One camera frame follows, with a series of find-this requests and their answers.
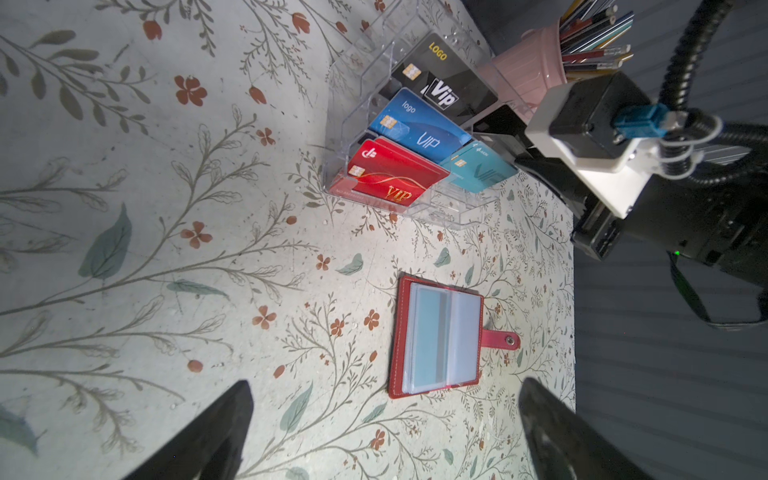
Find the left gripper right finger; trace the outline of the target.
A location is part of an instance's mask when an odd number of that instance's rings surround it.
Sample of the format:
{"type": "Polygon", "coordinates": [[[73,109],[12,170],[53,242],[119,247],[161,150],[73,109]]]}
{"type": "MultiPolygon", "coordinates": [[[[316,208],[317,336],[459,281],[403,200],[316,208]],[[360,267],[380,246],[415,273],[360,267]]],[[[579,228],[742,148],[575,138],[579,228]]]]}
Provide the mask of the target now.
{"type": "Polygon", "coordinates": [[[518,408],[538,478],[651,479],[537,379],[523,381],[518,408]]]}

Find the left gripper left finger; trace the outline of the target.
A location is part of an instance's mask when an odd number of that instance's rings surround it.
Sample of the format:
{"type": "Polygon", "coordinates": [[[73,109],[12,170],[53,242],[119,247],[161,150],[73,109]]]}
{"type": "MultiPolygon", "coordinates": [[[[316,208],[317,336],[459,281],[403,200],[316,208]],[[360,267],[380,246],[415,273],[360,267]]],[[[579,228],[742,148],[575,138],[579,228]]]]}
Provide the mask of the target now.
{"type": "Polygon", "coordinates": [[[232,385],[129,479],[233,479],[253,413],[249,383],[232,385]]]}

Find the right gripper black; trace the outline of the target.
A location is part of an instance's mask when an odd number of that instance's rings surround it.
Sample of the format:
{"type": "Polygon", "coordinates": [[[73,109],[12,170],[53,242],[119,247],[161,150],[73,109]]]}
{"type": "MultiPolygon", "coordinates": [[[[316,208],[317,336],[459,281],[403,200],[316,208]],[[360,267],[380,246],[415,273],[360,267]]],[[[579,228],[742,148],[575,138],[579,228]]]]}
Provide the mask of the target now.
{"type": "Polygon", "coordinates": [[[767,286],[767,166],[711,188],[653,176],[626,218],[602,204],[559,159],[516,165],[547,186],[575,218],[570,239],[596,260],[635,238],[757,286],[767,286]]]}

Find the red leather card holder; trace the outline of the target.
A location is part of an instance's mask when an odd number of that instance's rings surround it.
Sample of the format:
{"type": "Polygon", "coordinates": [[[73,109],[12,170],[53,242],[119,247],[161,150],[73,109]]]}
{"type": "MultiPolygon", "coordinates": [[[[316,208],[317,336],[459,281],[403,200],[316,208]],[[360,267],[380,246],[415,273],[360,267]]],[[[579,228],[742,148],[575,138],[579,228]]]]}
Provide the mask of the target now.
{"type": "Polygon", "coordinates": [[[476,385],[484,348],[516,351],[517,333],[483,326],[484,297],[414,275],[398,280],[391,399],[476,385]]]}

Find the clear acrylic card organizer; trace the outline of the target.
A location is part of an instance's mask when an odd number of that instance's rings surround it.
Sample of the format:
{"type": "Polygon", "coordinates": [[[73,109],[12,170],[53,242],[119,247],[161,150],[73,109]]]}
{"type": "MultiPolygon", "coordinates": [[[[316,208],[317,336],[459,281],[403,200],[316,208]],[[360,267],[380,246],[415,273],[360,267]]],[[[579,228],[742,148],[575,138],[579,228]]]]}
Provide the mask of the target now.
{"type": "Polygon", "coordinates": [[[329,211],[348,205],[441,227],[488,220],[513,157],[495,124],[532,115],[490,53],[435,1],[396,1],[331,67],[329,211]]]}

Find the teal card in holder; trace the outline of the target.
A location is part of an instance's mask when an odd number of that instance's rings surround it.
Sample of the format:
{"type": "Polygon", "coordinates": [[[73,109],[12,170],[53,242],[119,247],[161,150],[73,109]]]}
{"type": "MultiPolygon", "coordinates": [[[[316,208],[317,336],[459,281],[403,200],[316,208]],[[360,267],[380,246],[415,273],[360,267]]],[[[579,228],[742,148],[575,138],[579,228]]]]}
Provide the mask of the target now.
{"type": "Polygon", "coordinates": [[[419,394],[447,382],[451,299],[447,291],[422,284],[413,286],[412,299],[403,391],[419,394]]]}

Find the teal card in organizer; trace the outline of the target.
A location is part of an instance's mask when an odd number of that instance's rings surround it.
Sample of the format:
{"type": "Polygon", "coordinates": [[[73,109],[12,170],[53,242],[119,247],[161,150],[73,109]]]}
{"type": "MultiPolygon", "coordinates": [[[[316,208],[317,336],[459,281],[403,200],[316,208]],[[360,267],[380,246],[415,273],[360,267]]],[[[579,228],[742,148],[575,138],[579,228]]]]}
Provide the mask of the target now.
{"type": "Polygon", "coordinates": [[[468,143],[440,162],[448,170],[453,185],[470,193],[480,193],[518,173],[495,150],[481,141],[468,143]]]}

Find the red card in organizer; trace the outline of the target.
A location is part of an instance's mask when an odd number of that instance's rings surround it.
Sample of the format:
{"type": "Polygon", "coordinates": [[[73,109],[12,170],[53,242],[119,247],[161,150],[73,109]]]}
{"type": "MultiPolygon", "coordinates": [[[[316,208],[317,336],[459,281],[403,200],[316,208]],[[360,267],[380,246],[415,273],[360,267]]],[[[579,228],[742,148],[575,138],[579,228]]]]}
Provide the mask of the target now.
{"type": "Polygon", "coordinates": [[[385,137],[366,139],[348,163],[354,191],[410,207],[449,171],[385,137]]]}

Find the black card in organizer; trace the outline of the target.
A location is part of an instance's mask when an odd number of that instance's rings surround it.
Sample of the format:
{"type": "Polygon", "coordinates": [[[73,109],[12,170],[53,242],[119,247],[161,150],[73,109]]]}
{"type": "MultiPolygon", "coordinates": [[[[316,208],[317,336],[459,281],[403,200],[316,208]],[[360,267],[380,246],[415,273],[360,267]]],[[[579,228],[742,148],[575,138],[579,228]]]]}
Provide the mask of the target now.
{"type": "Polygon", "coordinates": [[[434,32],[393,68],[392,77],[456,124],[498,101],[496,92],[434,32]]]}

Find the blue card in organizer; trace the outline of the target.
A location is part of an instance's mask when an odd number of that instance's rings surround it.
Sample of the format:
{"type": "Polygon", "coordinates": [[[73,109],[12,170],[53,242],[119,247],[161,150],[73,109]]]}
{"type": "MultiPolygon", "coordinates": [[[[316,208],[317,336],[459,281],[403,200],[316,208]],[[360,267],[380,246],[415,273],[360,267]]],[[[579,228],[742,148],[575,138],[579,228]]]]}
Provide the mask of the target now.
{"type": "Polygon", "coordinates": [[[407,88],[400,89],[369,129],[434,163],[454,154],[472,136],[407,88]]]}

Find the coloured pencils bundle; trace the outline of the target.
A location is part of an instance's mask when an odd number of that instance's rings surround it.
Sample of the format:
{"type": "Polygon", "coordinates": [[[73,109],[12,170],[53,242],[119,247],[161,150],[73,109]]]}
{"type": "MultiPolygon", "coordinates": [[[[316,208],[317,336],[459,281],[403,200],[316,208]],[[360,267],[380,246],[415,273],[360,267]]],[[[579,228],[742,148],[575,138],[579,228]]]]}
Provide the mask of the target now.
{"type": "Polygon", "coordinates": [[[616,1],[573,1],[559,21],[561,63],[567,82],[616,73],[634,53],[626,34],[632,10],[620,12],[616,1]]]}

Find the pink pencil cup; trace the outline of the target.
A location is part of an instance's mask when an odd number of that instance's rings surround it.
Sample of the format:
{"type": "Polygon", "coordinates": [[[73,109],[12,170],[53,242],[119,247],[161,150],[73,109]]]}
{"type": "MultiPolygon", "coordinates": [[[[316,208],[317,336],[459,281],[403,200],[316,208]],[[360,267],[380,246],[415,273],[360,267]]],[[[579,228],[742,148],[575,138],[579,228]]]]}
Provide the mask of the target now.
{"type": "Polygon", "coordinates": [[[567,82],[558,23],[529,30],[512,48],[477,68],[498,99],[528,123],[547,92],[567,82]]]}

